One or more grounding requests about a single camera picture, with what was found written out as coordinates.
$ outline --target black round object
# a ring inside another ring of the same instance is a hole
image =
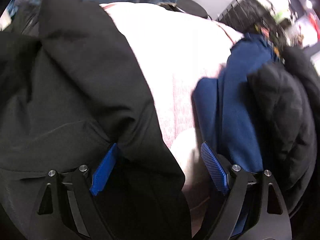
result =
[[[177,0],[177,6],[173,10],[199,16],[205,19],[208,18],[206,10],[193,0]]]

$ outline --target pink fabric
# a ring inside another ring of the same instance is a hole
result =
[[[100,5],[127,38],[154,98],[163,140],[183,170],[192,234],[200,228],[210,177],[200,156],[191,94],[202,77],[217,77],[242,34],[223,24],[153,4]]]

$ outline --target black coat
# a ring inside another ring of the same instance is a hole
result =
[[[0,201],[24,235],[48,171],[99,160],[117,142],[123,164],[97,196],[113,234],[191,238],[184,174],[127,40],[98,4],[43,0],[39,39],[0,33],[0,70]]]
[[[299,79],[281,63],[262,66],[248,75],[248,83],[270,126],[273,173],[290,214],[305,193],[316,163],[316,129],[308,96]]]
[[[299,78],[309,98],[316,126],[318,149],[320,149],[320,77],[310,58],[297,47],[284,47],[285,68]],[[320,227],[320,156],[317,156],[316,167],[302,198],[302,207],[292,220],[292,232],[295,240],[319,238]]]

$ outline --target black puffer jacket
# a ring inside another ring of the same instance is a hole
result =
[[[318,148],[320,147],[320,77],[318,76],[310,58],[299,48],[285,47],[283,50],[286,70],[295,75],[304,86],[313,118],[316,125]],[[292,220],[292,235],[294,240],[318,239],[320,227],[320,159],[316,160],[316,167],[309,183],[307,192],[303,196],[302,207]]]
[[[248,83],[271,128],[278,164],[274,174],[291,213],[316,162],[316,130],[308,96],[301,82],[281,63],[264,65],[249,74]]]

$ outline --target blue gripper pad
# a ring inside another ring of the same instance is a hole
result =
[[[201,157],[217,190],[221,191],[223,195],[226,195],[230,190],[228,187],[227,174],[224,172],[222,166],[206,142],[201,145]]]
[[[110,173],[116,164],[117,153],[118,147],[114,143],[92,176],[92,186],[90,188],[92,195],[96,196],[99,191],[104,189]]]

